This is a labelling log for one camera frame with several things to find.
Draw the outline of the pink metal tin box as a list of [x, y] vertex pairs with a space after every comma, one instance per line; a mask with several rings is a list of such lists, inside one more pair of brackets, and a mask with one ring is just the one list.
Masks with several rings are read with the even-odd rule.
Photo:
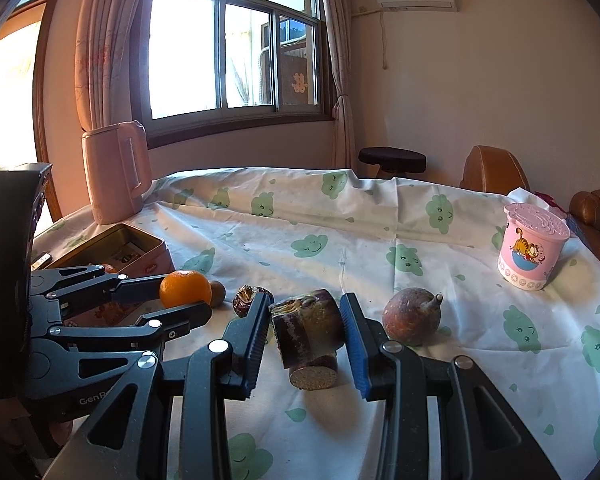
[[[174, 270], [174, 264], [166, 243], [145, 231], [118, 223], [101, 232], [91, 240], [74, 248], [50, 266], [68, 268], [102, 264], [107, 272], [126, 274], [129, 278], [167, 274]], [[91, 311], [73, 315], [65, 319], [70, 326], [115, 326], [127, 318], [136, 319], [133, 312], [142, 305], [102, 304]]]

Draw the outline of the small brown longan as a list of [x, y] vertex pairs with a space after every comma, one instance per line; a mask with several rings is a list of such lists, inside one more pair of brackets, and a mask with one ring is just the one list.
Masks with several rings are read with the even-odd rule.
[[210, 307], [213, 309], [221, 307], [224, 304], [226, 297], [226, 289], [222, 283], [219, 281], [211, 281], [211, 301]]

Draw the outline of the dark wrinkled fruit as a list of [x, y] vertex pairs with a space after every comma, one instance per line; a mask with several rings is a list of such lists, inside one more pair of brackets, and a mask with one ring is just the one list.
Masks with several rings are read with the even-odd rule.
[[238, 289], [232, 301], [234, 312], [238, 318], [245, 318], [248, 315], [249, 309], [257, 294], [263, 294], [265, 297], [268, 297], [269, 300], [274, 300], [272, 292], [269, 292], [264, 287], [244, 285]]

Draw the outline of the round brown passion fruit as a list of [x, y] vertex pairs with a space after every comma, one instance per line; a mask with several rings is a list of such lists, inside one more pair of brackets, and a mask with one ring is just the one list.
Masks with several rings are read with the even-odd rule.
[[421, 346], [439, 328], [442, 301], [440, 292], [407, 287], [387, 302], [381, 324], [390, 339], [410, 347]]

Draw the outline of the pink electric kettle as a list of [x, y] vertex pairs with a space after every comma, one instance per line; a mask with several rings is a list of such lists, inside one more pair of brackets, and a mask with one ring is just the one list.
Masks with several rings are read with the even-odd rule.
[[95, 222], [113, 224], [137, 214], [152, 183], [144, 126], [132, 120], [84, 132], [82, 152]]

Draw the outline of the white green patterned tablecloth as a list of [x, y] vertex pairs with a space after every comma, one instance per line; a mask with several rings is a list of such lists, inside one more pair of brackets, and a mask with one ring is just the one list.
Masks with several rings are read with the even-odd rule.
[[[498, 273], [504, 206], [528, 202], [411, 180], [361, 180], [351, 171], [234, 169], [161, 178], [128, 220], [166, 242], [175, 269], [276, 299], [354, 292], [380, 321], [387, 301], [420, 286], [444, 298], [441, 328], [423, 356], [466, 354], [524, 421], [562, 479], [600, 460], [600, 262], [576, 236], [552, 279], [524, 292]], [[302, 392], [275, 341], [257, 389], [227, 402], [233, 479], [373, 479], [381, 402], [367, 403], [338, 351], [336, 386]]]

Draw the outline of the pink cartoon cup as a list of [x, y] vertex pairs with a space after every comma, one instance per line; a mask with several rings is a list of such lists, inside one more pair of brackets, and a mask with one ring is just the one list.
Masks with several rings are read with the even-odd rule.
[[511, 203], [504, 212], [498, 270], [509, 284], [537, 292], [550, 279], [570, 229], [556, 214], [532, 204]]

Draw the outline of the pink curtain left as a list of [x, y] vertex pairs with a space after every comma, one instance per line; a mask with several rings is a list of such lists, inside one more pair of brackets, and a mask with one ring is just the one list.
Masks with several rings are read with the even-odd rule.
[[112, 124], [114, 86], [140, 0], [82, 0], [76, 50], [74, 96], [85, 131]]

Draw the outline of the pink curtain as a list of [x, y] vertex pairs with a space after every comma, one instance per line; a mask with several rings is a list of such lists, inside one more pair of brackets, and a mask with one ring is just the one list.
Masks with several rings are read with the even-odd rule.
[[349, 96], [351, 82], [351, 0], [322, 0], [327, 41], [336, 89], [332, 117], [335, 119], [332, 161], [337, 168], [354, 168], [355, 132]]
[[76, 50], [74, 96], [85, 131], [112, 124], [114, 86], [140, 0], [82, 0]]

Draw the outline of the brown leather chair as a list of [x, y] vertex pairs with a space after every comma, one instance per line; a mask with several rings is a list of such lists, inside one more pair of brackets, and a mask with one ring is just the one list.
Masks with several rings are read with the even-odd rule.
[[529, 181], [516, 157], [493, 146], [475, 145], [465, 160], [460, 188], [507, 195], [516, 188], [529, 191]]

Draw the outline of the brown leather sofa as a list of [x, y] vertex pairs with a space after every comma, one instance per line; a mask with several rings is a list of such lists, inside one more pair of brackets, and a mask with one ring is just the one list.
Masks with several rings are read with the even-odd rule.
[[583, 244], [600, 260], [600, 190], [577, 192], [569, 205], [570, 226]]

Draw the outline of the black round stool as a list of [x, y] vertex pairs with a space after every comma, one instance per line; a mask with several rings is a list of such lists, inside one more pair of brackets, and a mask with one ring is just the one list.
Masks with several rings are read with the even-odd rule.
[[427, 168], [424, 154], [404, 148], [362, 148], [358, 161], [377, 166], [379, 179], [407, 178], [410, 174], [423, 174]]

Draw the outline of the pink curtain right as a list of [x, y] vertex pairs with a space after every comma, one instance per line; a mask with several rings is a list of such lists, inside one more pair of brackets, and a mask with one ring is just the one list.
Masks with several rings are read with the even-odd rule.
[[327, 41], [336, 89], [332, 117], [335, 119], [332, 161], [337, 168], [354, 168], [355, 132], [349, 96], [351, 82], [351, 0], [322, 0]]

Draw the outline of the window with dark frame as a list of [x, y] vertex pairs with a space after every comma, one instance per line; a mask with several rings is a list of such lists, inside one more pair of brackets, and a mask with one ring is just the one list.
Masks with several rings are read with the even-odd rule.
[[134, 118], [153, 148], [327, 119], [334, 98], [322, 0], [140, 0]]

